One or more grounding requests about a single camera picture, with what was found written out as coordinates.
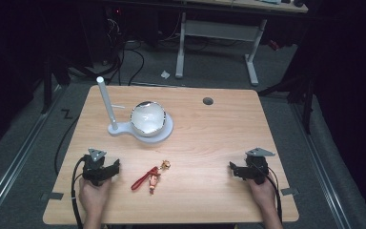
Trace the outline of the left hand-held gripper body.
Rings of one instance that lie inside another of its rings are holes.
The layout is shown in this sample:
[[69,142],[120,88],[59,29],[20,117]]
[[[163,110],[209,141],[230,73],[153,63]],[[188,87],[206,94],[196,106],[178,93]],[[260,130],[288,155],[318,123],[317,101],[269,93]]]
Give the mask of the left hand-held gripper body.
[[104,167],[106,152],[88,149],[88,154],[84,156],[85,165],[82,177],[90,181],[94,186],[101,186],[106,180],[110,179],[109,171]]

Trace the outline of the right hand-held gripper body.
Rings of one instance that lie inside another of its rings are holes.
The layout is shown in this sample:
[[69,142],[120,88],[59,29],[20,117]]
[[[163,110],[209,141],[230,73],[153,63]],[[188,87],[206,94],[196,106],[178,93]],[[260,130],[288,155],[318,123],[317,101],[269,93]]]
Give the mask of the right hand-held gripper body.
[[239,169],[239,176],[243,179],[252,179],[257,185],[265,182],[265,177],[269,174],[267,156],[275,156],[275,153],[262,148],[254,148],[246,152],[246,167]]

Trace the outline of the red strap figure keychain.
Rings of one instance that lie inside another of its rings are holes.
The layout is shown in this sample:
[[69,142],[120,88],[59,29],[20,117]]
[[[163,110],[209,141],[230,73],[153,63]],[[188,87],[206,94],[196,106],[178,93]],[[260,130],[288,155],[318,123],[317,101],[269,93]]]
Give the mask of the red strap figure keychain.
[[162,176],[162,171],[169,170],[171,163],[168,160],[163,160],[160,166],[154,166],[147,171],[141,178],[139,178],[132,186],[131,190],[136,191],[145,181],[148,182],[150,195],[154,194],[154,190]]

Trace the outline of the person's right hand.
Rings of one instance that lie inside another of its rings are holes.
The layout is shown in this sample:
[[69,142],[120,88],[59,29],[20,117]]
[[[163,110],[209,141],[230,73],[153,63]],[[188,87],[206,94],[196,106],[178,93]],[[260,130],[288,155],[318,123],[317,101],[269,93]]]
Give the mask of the person's right hand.
[[263,183],[256,184],[253,179],[247,180],[250,185],[255,203],[263,213],[275,211],[275,189],[268,179]]

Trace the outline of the person's left hand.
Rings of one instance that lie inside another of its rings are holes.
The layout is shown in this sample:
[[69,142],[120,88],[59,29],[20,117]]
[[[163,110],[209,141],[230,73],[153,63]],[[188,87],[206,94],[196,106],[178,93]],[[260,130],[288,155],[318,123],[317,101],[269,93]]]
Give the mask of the person's left hand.
[[111,184],[110,179],[101,186],[95,186],[84,178],[79,180],[79,198],[87,213],[87,221],[101,221]]

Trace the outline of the white bowl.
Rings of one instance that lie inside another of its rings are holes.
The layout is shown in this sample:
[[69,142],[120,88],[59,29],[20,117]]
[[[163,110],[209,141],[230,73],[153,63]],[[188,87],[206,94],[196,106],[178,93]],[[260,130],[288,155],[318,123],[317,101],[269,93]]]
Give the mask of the white bowl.
[[144,137],[155,136],[164,129],[166,112],[159,103],[144,101],[133,108],[130,122],[138,135]]

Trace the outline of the white stand with pole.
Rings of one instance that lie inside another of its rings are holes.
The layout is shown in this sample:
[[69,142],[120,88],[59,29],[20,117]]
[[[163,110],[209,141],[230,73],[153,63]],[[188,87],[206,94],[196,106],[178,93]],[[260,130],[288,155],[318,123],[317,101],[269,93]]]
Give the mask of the white stand with pole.
[[172,131],[173,131],[173,119],[172,117],[166,112],[166,122],[165,122],[165,126],[164,129],[155,136],[151,136],[151,137],[144,137],[144,136],[140,136],[138,135],[134,129],[132,128],[132,124],[130,122],[130,120],[128,120],[127,122],[118,122],[116,120],[115,114],[113,112],[113,104],[111,103],[110,100],[110,96],[108,94],[107,91],[107,87],[105,84],[105,80],[102,76],[98,76],[96,78],[96,82],[97,85],[99,87],[102,99],[104,101],[104,105],[110,120],[110,125],[108,126],[108,133],[112,136],[116,136],[116,135],[132,135],[134,136],[136,139],[144,142],[144,143],[150,143],[150,144],[154,144],[154,143],[158,143],[161,142],[165,139],[167,139]]

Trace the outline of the desk with white legs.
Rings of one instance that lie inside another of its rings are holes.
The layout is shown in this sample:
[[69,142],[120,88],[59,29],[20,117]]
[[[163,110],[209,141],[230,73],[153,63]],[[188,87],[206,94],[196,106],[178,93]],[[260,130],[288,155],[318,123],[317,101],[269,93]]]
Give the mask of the desk with white legs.
[[[179,7],[221,7],[223,10],[254,10],[255,12],[289,13],[303,15],[308,7],[302,0],[173,0]],[[179,49],[176,59],[175,77],[182,78],[185,63],[185,41],[187,36],[216,38],[233,41],[251,42],[250,52],[244,55],[250,82],[258,85],[254,68],[254,57],[266,28],[268,19],[263,16],[255,25],[229,22],[220,17],[214,19],[188,19],[187,10],[180,13]]]

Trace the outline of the metal floor rail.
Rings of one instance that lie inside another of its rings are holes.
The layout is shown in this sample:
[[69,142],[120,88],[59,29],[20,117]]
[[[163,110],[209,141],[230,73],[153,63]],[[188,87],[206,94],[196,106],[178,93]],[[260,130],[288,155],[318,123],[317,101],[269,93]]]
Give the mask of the metal floor rail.
[[350,221],[348,220],[342,204],[340,203],[337,191],[335,190],[335,187],[331,182],[328,173],[326,172],[315,143],[311,135],[308,134],[304,128],[300,108],[297,105],[291,105],[290,108],[293,115],[295,116],[297,126],[300,129],[303,138],[305,139],[308,146],[308,152],[310,154],[310,158],[315,170],[315,175],[318,179],[319,185],[326,199],[326,202],[328,203],[330,211],[335,219],[337,228],[351,229]]
[[0,206],[16,181],[31,149],[40,134],[52,107],[61,98],[67,86],[55,86],[48,107],[44,107],[43,89],[38,89],[33,101],[12,121],[0,140]]

